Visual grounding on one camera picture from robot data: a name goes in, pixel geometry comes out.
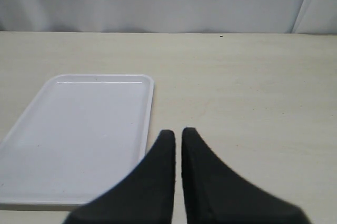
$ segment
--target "white tray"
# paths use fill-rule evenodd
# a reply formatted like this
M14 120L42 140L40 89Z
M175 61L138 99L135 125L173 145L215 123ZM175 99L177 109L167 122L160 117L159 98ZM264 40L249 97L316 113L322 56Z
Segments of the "white tray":
M73 206L143 158L153 95L144 75L59 75L0 144L0 204Z

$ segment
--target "black rubber pad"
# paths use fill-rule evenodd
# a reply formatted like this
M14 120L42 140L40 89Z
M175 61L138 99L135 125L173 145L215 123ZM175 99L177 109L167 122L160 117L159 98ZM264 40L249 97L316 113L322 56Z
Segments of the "black rubber pad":
M309 224L303 211L225 165L194 128L185 128L182 178L188 224Z
M138 166L118 185L75 209L65 224L169 224L175 185L175 137L163 130Z

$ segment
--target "wooden table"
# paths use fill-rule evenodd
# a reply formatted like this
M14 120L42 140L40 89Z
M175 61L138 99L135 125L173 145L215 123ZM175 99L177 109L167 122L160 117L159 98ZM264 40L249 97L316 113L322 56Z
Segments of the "wooden table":
M41 86L62 73L155 80L148 148L177 136L173 224L186 223L181 131L196 127L234 170L337 223L337 36L0 33L0 139ZM0 211L1 223L62 223L67 212Z

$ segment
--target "white curtain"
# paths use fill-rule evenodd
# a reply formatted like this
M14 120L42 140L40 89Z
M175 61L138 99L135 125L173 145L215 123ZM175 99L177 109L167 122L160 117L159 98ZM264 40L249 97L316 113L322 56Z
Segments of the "white curtain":
M0 29L337 33L337 0L0 0Z

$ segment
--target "table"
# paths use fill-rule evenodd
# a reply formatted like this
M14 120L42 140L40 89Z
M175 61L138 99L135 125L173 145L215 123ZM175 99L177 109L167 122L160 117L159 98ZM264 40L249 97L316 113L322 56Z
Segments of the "table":
M250 182L337 222L337 36L0 33L0 139L49 78L142 73L155 80L149 149L175 131L173 224L186 223L181 132ZM0 211L1 223L60 224L67 212Z

